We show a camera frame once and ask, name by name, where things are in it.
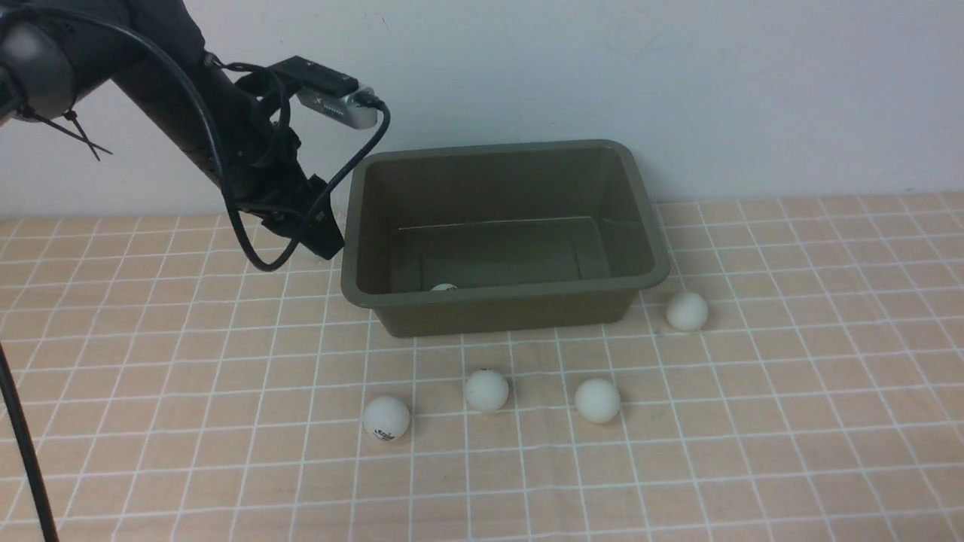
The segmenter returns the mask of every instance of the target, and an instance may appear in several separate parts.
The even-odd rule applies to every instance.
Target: olive green bin
[[[342,293],[395,337],[614,322],[670,268],[632,153],[611,141],[371,155],[345,239]]]

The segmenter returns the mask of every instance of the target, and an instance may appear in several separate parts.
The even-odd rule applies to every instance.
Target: black pole
[[[54,521],[54,513],[50,509],[47,488],[43,485],[43,474],[40,472],[37,451],[34,449],[34,441],[30,438],[27,417],[23,414],[23,406],[20,404],[20,397],[16,392],[16,386],[13,384],[13,373],[7,363],[7,356],[3,353],[3,344],[0,344],[0,391],[3,392],[3,400],[7,404],[7,416],[10,417],[13,435],[16,437],[16,444],[20,448],[20,457],[23,458],[23,467],[27,471],[30,492],[34,494],[34,504],[37,506],[37,517],[40,519],[43,540],[45,542],[59,542],[57,524]]]

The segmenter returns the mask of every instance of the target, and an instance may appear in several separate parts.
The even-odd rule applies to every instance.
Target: white wall
[[[611,138],[660,200],[959,188],[960,0],[189,0],[209,48],[372,85],[380,149]],[[0,215],[202,212],[217,190],[113,86],[78,107],[117,156],[0,130]],[[306,170],[367,133],[300,105]],[[337,200],[344,201],[339,189]]]

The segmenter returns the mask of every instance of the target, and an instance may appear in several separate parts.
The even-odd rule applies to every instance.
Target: white ball
[[[475,371],[464,388],[466,403],[479,412],[495,412],[509,398],[509,383],[497,370]]]
[[[361,424],[368,434],[380,441],[390,442],[405,434],[412,415],[405,403],[390,395],[368,401],[361,415]]]
[[[707,323],[710,308],[700,294],[682,291],[673,296],[666,306],[666,321],[674,328],[694,332]]]
[[[606,423],[619,413],[619,391],[608,380],[590,378],[576,390],[576,410],[593,423]]]

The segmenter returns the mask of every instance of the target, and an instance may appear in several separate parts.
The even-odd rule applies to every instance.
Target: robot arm
[[[6,17],[32,9],[37,16]],[[222,180],[202,119],[161,59],[116,32],[49,16],[47,9],[93,15],[154,42],[184,71],[210,112],[223,149],[226,194],[237,208],[320,257],[341,250],[344,240],[329,200],[340,177],[333,186],[306,177],[297,160],[301,141],[287,125],[287,101],[297,95],[308,108],[364,129],[378,121],[372,107],[381,102],[371,89],[301,57],[267,69],[225,66],[205,50],[182,0],[0,0],[0,124],[10,118],[73,120],[73,105],[111,79],[218,186]],[[251,73],[235,84],[225,68]],[[279,110],[280,121],[271,122]],[[380,133],[386,127],[383,122]]]

